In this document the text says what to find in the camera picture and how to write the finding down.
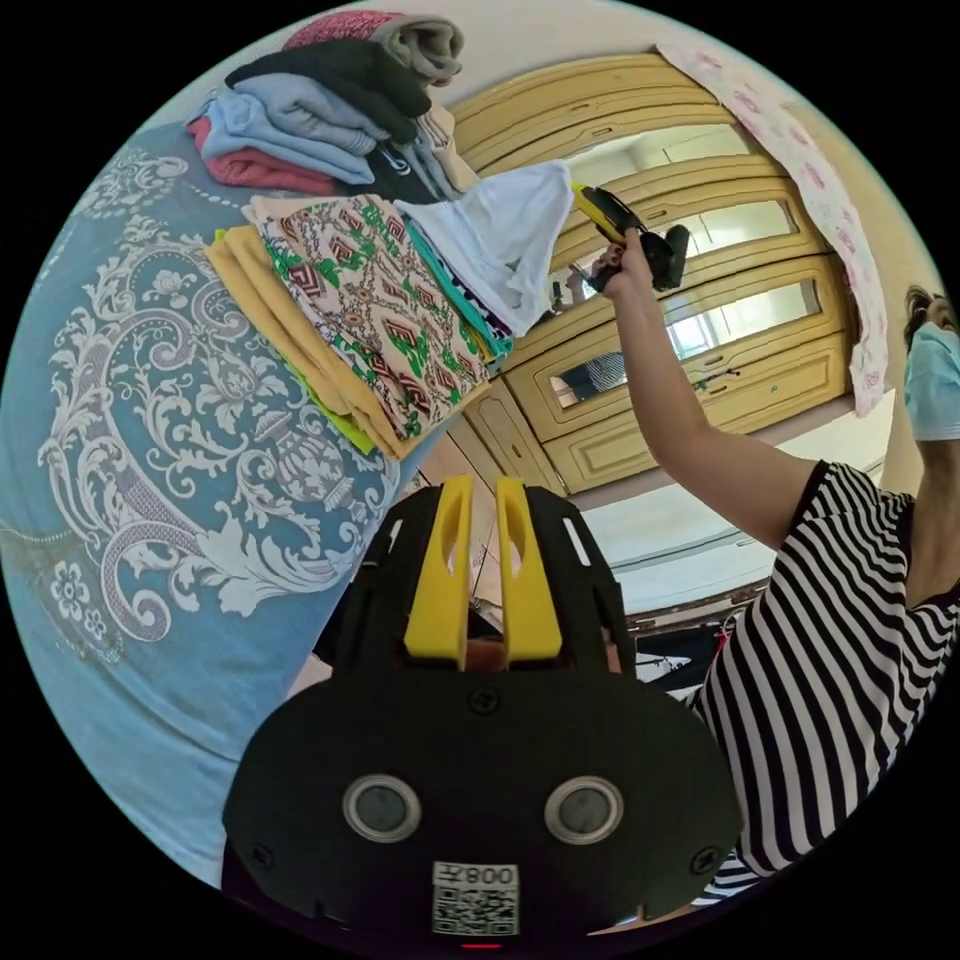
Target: blue bedspread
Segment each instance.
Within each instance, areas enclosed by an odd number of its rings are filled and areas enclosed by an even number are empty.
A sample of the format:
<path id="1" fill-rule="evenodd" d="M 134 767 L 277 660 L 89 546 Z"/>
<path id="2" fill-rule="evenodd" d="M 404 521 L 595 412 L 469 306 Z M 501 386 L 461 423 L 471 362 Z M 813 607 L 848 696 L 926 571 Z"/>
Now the blue bedspread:
<path id="1" fill-rule="evenodd" d="M 244 746 L 417 466 L 339 436 L 204 257 L 254 192 L 212 181 L 179 124 L 138 133 L 55 242 L 0 402 L 3 572 L 40 688 L 212 884 Z"/>

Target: white cloth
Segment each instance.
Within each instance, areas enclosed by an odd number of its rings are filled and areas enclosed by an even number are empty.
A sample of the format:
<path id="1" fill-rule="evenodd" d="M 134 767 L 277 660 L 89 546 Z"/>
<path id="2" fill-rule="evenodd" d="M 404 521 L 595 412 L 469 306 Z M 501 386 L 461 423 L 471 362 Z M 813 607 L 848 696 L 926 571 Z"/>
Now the white cloth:
<path id="1" fill-rule="evenodd" d="M 515 336 L 546 312 L 553 248 L 573 207 L 565 163 L 489 177 L 452 202 L 394 205 Z"/>

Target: hand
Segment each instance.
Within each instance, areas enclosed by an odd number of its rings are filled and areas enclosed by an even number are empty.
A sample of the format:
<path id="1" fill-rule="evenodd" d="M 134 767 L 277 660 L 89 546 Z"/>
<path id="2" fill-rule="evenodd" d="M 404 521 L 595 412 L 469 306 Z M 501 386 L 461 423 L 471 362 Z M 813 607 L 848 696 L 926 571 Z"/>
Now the hand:
<path id="1" fill-rule="evenodd" d="M 596 276 L 601 267 L 622 266 L 623 269 L 607 282 L 603 295 L 618 306 L 622 304 L 643 309 L 656 302 L 650 265 L 640 245 L 639 232 L 628 230 L 625 239 L 626 247 L 617 244 L 607 247 L 593 265 L 593 275 Z"/>

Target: striped shirt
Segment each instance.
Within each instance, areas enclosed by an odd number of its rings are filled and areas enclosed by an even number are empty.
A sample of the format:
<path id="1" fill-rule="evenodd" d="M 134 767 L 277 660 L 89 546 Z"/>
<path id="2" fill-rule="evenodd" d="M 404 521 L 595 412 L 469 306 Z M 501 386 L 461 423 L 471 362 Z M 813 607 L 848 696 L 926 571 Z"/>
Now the striped shirt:
<path id="1" fill-rule="evenodd" d="M 598 393 L 605 393 L 627 382 L 627 368 L 622 353 L 607 353 L 602 357 L 594 357 L 593 360 L 588 360 L 584 367 Z"/>
<path id="2" fill-rule="evenodd" d="M 819 463 L 767 590 L 687 700 L 727 757 L 745 821 L 696 905 L 818 846 L 922 718 L 956 645 L 960 583 L 907 609 L 913 505 Z"/>

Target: light blue sweater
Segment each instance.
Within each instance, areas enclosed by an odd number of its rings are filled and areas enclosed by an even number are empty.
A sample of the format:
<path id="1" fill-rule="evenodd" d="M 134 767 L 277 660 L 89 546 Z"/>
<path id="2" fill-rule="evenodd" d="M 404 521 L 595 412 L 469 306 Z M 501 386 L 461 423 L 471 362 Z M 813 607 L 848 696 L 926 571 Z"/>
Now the light blue sweater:
<path id="1" fill-rule="evenodd" d="M 267 117 L 263 103 L 252 94 L 224 90 L 208 105 L 207 116 L 210 135 L 200 151 L 205 159 L 255 147 L 278 160 L 325 173 L 344 183 L 373 183 L 370 165 L 363 157 L 331 143 L 278 130 Z"/>
<path id="2" fill-rule="evenodd" d="M 390 138 L 365 113 L 310 77 L 265 73 L 241 80 L 233 89 L 255 96 L 278 130 L 336 144 L 358 157 Z"/>

